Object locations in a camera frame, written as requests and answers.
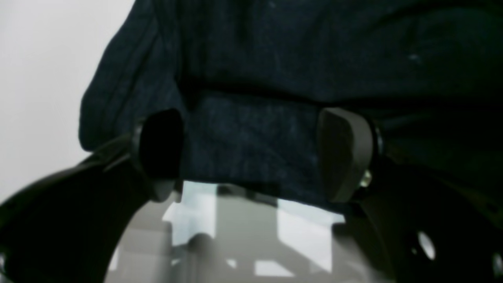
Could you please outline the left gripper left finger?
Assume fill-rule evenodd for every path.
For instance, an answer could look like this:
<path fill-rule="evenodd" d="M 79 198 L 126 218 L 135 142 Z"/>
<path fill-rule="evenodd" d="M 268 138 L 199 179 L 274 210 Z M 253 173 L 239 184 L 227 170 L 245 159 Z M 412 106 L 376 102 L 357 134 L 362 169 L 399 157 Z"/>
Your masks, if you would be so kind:
<path fill-rule="evenodd" d="M 160 111 L 3 202 L 1 282 L 102 283 L 135 213 L 174 190 L 183 139 L 180 113 Z"/>

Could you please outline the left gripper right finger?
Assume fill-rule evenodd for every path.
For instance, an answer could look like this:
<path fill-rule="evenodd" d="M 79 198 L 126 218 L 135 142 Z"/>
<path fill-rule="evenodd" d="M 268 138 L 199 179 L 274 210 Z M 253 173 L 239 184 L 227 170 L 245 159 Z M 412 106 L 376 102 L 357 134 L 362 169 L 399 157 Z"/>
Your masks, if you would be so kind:
<path fill-rule="evenodd" d="M 318 158 L 330 202 L 366 215 L 398 283 L 501 283 L 502 195 L 393 154 L 361 114 L 323 108 Z"/>

